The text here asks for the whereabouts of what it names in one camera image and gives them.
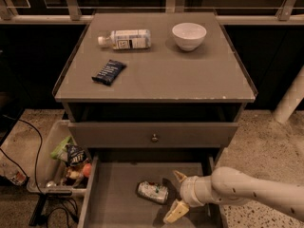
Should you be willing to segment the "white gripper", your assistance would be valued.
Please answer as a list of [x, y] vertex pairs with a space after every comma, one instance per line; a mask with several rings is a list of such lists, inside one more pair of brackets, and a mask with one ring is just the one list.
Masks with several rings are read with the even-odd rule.
[[173, 171], [177, 181], [181, 183], [180, 197], [175, 199], [171, 208], [163, 218], [164, 223], [173, 223], [189, 212], [190, 207], [201, 207], [212, 200], [210, 177], [188, 177], [178, 170]]

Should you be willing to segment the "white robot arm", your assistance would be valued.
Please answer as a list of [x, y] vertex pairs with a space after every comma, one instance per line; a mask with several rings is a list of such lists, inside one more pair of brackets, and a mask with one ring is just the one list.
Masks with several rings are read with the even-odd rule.
[[249, 116], [237, 131], [233, 158], [205, 177], [174, 174], [180, 196], [163, 219], [167, 223], [183, 217], [191, 208], [206, 204], [237, 205], [253, 200], [304, 221], [303, 154], [293, 146], [284, 127], [303, 101], [303, 73], [298, 72], [273, 113]]

